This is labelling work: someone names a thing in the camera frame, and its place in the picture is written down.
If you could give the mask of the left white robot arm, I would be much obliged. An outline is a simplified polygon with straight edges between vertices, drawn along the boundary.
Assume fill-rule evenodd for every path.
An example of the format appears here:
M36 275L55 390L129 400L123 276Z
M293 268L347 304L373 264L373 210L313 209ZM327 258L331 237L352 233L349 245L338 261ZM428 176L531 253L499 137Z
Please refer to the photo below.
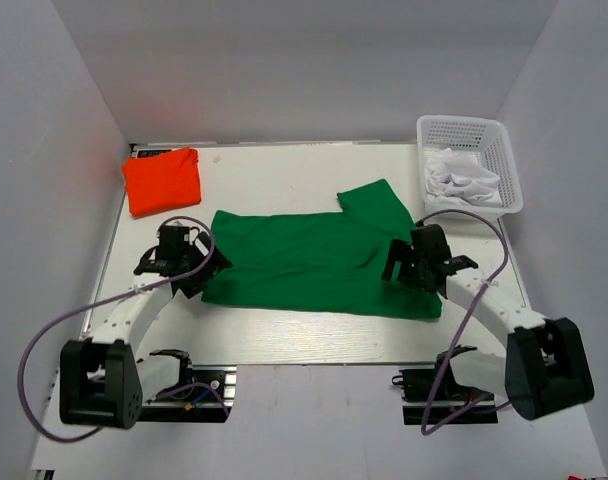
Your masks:
M125 298L85 340L60 352L59 417L68 425L130 429L144 406L195 389L187 352L136 353L159 314L176 296L201 294L231 262L204 227L162 225L158 242L139 259Z

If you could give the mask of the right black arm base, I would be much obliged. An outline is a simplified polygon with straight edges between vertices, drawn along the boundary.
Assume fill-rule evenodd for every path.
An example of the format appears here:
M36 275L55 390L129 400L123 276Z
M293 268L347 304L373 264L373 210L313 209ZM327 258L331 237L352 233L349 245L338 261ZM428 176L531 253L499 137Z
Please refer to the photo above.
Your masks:
M433 365L419 364L401 369L391 378L392 386L401 392L405 425L421 424L435 373ZM483 395L484 392L481 390L455 384L452 374L447 373L435 395L427 425L429 427L436 425ZM453 419L450 425L497 424L498 415L494 408L494 396L486 394L484 400Z

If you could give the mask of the white plastic basket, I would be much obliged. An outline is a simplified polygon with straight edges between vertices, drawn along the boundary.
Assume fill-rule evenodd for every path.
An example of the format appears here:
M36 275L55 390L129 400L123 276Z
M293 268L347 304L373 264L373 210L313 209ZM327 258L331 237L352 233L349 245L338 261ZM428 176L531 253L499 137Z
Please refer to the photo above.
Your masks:
M427 214L456 208L496 220L522 210L519 176L502 123L423 115L416 132L420 194Z

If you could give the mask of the folded orange t-shirt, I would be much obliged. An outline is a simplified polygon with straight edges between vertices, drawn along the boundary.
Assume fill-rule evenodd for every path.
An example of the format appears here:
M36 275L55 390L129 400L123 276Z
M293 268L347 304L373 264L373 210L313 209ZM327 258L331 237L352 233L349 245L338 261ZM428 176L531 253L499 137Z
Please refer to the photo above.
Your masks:
M198 151L189 147L129 158L122 166L122 175L130 214L141 218L199 204L198 162Z

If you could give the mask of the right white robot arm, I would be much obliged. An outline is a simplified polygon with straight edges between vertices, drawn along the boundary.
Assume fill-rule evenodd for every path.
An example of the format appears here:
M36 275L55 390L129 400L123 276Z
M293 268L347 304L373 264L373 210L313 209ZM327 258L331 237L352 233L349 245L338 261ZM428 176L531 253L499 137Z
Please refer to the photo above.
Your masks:
M421 225L409 240L393 240L382 278L464 308L464 319L477 320L504 349L501 355L484 353L455 337L432 369L413 367L393 378L404 402L421 410L425 432L474 414L494 415L498 397L526 420L594 399L578 326L520 305L471 258L453 255L440 226Z

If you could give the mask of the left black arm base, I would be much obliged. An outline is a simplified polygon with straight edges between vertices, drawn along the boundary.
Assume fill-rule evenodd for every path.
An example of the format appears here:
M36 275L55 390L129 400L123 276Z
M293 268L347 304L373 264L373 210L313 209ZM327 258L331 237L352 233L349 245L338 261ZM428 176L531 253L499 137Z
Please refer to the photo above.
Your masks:
M144 403L139 422L225 423L237 384L234 366L189 366L183 380Z

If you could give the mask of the green t-shirt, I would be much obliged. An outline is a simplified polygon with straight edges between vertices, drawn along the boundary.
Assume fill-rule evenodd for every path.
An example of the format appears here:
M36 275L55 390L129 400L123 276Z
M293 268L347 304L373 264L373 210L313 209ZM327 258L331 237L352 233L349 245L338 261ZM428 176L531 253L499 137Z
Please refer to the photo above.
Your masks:
M205 303L241 308L435 320L433 293L382 280L392 240L414 227L380 179L340 192L337 212L243 216L216 212L211 230L231 267L210 280Z

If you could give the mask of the crumpled white t-shirt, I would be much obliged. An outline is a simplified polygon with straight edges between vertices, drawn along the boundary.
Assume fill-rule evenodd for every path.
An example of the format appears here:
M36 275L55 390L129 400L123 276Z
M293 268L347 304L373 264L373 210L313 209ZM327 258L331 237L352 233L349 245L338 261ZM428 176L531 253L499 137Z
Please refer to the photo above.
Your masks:
M468 152L450 148L431 152L425 160L427 197L438 204L499 208L500 177Z

